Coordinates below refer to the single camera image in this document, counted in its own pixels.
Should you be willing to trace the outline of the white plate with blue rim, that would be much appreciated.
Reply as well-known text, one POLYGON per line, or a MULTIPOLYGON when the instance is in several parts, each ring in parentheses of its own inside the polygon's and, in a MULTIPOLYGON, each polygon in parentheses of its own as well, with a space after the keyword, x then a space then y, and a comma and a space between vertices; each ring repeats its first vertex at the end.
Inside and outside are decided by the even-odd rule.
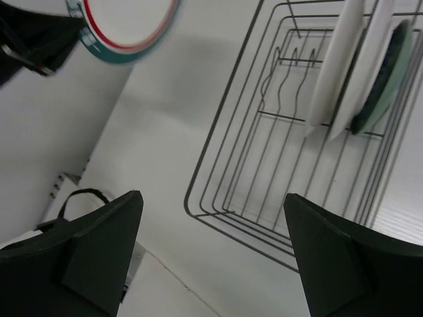
POLYGON ((361 111, 381 68, 391 40, 394 1, 378 1, 328 140, 336 139, 361 111))

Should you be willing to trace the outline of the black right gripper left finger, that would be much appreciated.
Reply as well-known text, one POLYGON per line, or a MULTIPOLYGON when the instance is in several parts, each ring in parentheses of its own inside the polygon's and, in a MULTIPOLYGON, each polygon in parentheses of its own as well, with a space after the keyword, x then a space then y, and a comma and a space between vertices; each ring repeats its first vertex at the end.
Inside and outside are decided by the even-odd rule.
POLYGON ((143 212, 129 191, 1 249, 2 316, 116 316, 143 212))

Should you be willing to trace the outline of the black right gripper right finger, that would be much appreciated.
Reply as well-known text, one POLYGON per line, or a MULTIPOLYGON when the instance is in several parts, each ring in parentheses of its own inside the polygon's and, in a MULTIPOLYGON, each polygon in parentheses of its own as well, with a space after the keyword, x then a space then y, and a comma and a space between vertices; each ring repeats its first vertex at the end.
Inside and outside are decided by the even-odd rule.
POLYGON ((421 316, 422 247, 335 215, 298 194, 284 212, 312 316, 421 316))

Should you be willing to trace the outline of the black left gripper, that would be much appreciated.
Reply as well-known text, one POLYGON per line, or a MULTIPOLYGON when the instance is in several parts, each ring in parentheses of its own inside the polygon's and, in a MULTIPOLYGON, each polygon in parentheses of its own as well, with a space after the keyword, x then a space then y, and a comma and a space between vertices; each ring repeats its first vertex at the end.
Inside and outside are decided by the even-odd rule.
POLYGON ((1 2, 1 85, 22 68, 50 77, 79 41, 81 17, 28 11, 1 2))

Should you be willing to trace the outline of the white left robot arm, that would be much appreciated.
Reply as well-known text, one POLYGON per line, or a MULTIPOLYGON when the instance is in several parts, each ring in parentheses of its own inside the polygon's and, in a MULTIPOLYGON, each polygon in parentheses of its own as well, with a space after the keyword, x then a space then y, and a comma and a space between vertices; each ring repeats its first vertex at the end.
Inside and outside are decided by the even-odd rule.
POLYGON ((74 200, 60 176, 86 167, 127 69, 94 57, 81 1, 1 2, 1 243, 37 230, 74 200))

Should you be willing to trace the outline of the small blue floral plate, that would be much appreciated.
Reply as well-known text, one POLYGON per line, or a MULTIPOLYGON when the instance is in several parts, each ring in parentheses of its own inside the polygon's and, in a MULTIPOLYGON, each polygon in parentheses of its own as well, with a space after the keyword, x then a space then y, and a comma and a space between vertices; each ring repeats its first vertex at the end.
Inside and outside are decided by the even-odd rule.
POLYGON ((394 29, 370 94, 350 125, 352 134, 359 135, 373 128, 385 115, 401 84, 413 48, 413 27, 410 20, 401 21, 394 29))

